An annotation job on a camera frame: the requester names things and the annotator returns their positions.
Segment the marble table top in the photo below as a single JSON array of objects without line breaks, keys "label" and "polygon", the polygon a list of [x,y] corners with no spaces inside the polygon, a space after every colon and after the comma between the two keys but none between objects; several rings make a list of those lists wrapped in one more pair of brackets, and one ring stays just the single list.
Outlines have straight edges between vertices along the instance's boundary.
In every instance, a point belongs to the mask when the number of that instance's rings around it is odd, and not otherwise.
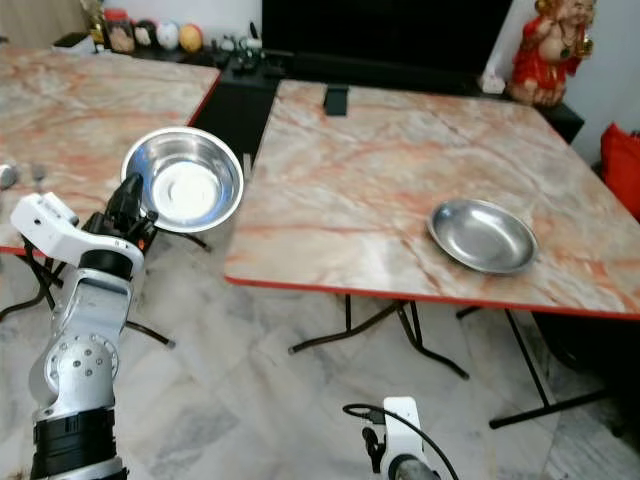
[{"label": "marble table top", "polygon": [[[225,264],[235,284],[640,319],[640,227],[533,108],[284,81]],[[447,257],[426,219],[487,200],[535,232],[516,276]]]},{"label": "marble table top", "polygon": [[53,191],[80,217],[103,210],[120,184],[133,143],[161,127],[188,123],[211,91],[215,68],[0,49],[0,164],[20,181],[0,195],[0,251],[21,247],[9,215],[34,191],[31,164],[45,167]]}]

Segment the ball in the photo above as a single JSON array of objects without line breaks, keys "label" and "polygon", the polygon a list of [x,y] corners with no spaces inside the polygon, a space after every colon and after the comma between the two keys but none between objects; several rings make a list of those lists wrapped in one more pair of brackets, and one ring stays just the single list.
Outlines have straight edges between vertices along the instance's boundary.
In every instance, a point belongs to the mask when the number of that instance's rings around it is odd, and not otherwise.
[{"label": "ball", "polygon": [[180,45],[187,52],[197,52],[202,48],[202,31],[193,23],[188,23],[180,29]]},{"label": "ball", "polygon": [[158,43],[165,50],[173,50],[178,46],[178,24],[175,22],[161,22],[156,30]]}]

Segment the red figurine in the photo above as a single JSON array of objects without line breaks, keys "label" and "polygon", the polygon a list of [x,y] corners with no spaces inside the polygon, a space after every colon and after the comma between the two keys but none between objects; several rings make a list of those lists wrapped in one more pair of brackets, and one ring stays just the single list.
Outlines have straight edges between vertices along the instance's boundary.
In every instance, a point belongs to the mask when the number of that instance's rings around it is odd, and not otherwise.
[{"label": "red figurine", "polygon": [[567,74],[575,75],[593,41],[595,0],[538,0],[538,18],[525,25],[507,91],[526,104],[557,105],[566,90]]}]

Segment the black screen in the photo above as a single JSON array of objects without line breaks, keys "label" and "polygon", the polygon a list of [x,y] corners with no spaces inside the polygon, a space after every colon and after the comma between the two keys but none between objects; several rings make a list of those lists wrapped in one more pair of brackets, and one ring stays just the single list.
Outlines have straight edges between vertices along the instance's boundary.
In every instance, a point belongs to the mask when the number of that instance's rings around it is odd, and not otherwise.
[{"label": "black screen", "polygon": [[264,47],[480,73],[511,0],[263,0]]}]

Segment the metal plate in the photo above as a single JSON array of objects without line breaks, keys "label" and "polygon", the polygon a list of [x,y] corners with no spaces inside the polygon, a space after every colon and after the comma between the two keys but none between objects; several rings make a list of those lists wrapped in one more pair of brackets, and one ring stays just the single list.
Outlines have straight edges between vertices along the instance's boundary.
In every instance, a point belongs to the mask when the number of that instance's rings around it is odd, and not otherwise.
[{"label": "metal plate", "polygon": [[200,232],[236,210],[244,182],[238,159],[219,138],[190,127],[156,130],[127,153],[121,178],[144,177],[142,213],[158,212],[156,226]]},{"label": "metal plate", "polygon": [[451,200],[436,208],[429,231],[440,247],[464,265],[485,273],[516,273],[538,251],[533,232],[506,210],[479,200]]}]

